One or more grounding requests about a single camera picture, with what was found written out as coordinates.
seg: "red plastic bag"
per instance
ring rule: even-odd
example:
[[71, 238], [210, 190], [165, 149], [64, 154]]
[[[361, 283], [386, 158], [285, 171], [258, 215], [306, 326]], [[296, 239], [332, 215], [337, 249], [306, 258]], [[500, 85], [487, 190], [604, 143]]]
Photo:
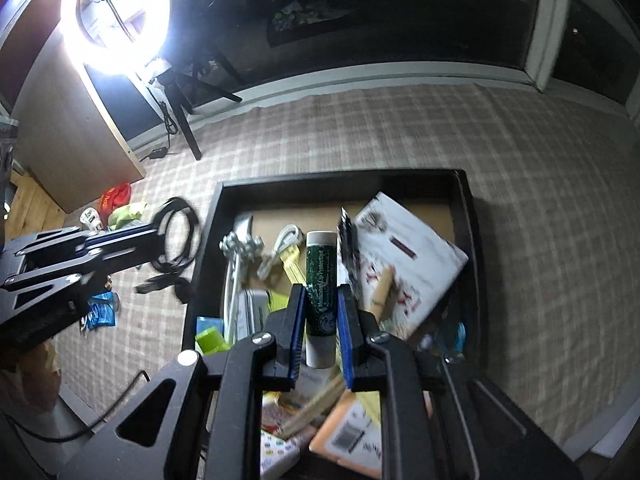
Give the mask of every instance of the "red plastic bag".
[[100, 220], [102, 220], [102, 225], [105, 229], [107, 228], [111, 213], [117, 208], [127, 205], [129, 200], [131, 200], [131, 184], [128, 182], [112, 187], [100, 197], [98, 213], [100, 214]]

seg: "green lip balm tube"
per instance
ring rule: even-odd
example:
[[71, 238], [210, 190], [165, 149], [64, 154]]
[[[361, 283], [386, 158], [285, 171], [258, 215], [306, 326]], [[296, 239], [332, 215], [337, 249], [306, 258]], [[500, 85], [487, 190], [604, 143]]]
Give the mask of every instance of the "green lip balm tube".
[[306, 288], [311, 308], [306, 312], [306, 365], [335, 365], [335, 324], [338, 316], [337, 234], [306, 234]]

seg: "ring light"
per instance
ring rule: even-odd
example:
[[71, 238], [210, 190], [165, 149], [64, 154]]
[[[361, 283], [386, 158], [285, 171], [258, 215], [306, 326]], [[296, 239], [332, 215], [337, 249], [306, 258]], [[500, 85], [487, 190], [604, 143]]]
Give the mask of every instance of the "ring light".
[[169, 27], [171, 0], [140, 0], [139, 8], [145, 18], [135, 41], [129, 41], [121, 31], [122, 38], [111, 41], [109, 46], [98, 44], [89, 37], [81, 23], [79, 1], [62, 0], [60, 9], [65, 46], [72, 60], [80, 60], [101, 72], [117, 74], [140, 70], [158, 54]]

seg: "black tray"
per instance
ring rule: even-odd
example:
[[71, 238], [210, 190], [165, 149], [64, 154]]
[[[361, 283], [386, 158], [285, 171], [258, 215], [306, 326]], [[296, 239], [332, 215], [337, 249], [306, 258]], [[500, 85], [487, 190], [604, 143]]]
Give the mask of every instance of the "black tray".
[[469, 261], [430, 319], [439, 319], [446, 308], [446, 325], [452, 327], [452, 333], [458, 321], [462, 321], [466, 328], [466, 358], [485, 370], [488, 314], [484, 261], [474, 201], [462, 170], [358, 170], [220, 182], [196, 256], [193, 296], [184, 319], [182, 348], [194, 348], [197, 316], [221, 315], [226, 258], [218, 245], [232, 230], [238, 214], [292, 206], [368, 202], [379, 191], [398, 201], [449, 204], [454, 242], [465, 251]]

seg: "dark window glass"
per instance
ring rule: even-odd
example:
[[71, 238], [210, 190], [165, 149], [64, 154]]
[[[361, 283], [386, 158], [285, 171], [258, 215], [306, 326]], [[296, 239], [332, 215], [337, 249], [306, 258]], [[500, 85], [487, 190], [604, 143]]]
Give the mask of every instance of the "dark window glass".
[[[365, 63], [447, 60], [522, 69], [538, 0], [174, 0], [165, 57], [237, 91]], [[214, 92], [182, 85], [194, 102]]]
[[131, 140], [162, 122], [127, 76], [108, 75], [88, 65], [84, 67], [125, 140]]
[[629, 42], [591, 7], [571, 0], [553, 77], [625, 104], [638, 70], [640, 56]]

